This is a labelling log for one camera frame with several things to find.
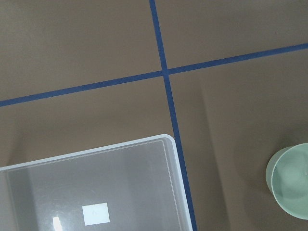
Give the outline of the mint green bowl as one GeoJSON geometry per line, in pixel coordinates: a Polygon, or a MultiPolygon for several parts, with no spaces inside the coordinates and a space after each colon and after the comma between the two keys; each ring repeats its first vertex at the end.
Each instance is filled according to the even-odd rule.
{"type": "Polygon", "coordinates": [[[295,218],[308,219],[308,144],[277,151],[266,167],[266,183],[277,204],[295,218]]]}

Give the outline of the clear plastic storage box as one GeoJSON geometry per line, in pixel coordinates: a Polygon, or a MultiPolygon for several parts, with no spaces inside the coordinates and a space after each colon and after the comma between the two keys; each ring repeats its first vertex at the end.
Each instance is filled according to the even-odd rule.
{"type": "Polygon", "coordinates": [[[0,169],[3,231],[190,231],[174,139],[161,134],[0,169]]]}

